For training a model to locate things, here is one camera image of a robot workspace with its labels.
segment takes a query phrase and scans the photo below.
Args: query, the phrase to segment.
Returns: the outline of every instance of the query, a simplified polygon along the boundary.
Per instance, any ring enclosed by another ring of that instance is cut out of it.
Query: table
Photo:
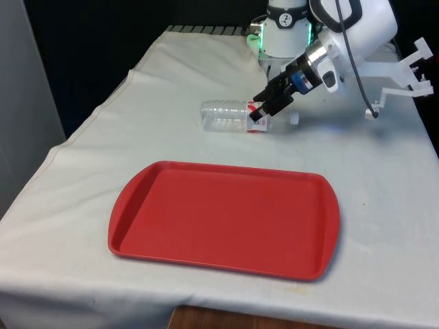
[[[172,313],[167,329],[336,329],[240,313],[180,306]]]
[[[202,131],[202,101],[250,99],[265,83],[244,38],[165,32],[0,221],[8,329],[166,328],[182,304],[342,328],[438,327],[439,162],[414,102],[391,98],[365,121],[348,83],[348,99],[323,88],[297,97],[304,115],[291,134]],[[365,84],[373,100],[388,82]],[[342,214],[327,274],[304,283],[112,255],[112,206],[158,160],[326,177]]]

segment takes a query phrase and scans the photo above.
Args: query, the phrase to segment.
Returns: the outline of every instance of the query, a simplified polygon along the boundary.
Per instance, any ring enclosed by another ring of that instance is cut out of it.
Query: bottle label
[[[268,130],[268,119],[263,117],[261,120],[254,122],[250,118],[250,113],[256,111],[262,106],[260,101],[249,101],[247,103],[247,131],[248,132],[266,132]]]

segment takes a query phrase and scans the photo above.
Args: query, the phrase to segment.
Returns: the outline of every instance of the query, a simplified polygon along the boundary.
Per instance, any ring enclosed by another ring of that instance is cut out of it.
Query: green light
[[[308,28],[308,45],[313,42],[313,25],[310,23]]]
[[[263,46],[263,26],[264,24],[261,24],[261,35],[259,37],[259,50],[262,50],[262,46]]]

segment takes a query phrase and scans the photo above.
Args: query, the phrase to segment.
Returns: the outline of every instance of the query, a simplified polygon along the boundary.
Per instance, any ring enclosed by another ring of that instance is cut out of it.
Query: black background
[[[438,86],[438,0],[391,0],[404,56],[424,36],[436,57],[421,69]],[[266,0],[26,0],[36,42],[69,136],[127,75],[169,24],[237,26],[265,12]],[[436,97],[418,99],[436,151]]]

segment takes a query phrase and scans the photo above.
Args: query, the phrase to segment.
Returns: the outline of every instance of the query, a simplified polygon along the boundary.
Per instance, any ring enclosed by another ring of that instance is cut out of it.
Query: white bracket
[[[428,60],[433,57],[433,53],[424,38],[417,40],[414,44],[418,51],[400,62],[365,62],[358,68],[359,74],[362,77],[390,77],[401,88],[412,87],[412,90],[383,88],[380,102],[372,105],[374,110],[379,111],[385,106],[387,95],[422,97],[434,94],[430,81],[426,80],[424,76],[421,81],[418,81],[414,74],[417,68],[410,67],[419,60]],[[373,119],[369,109],[366,110],[366,118]]]

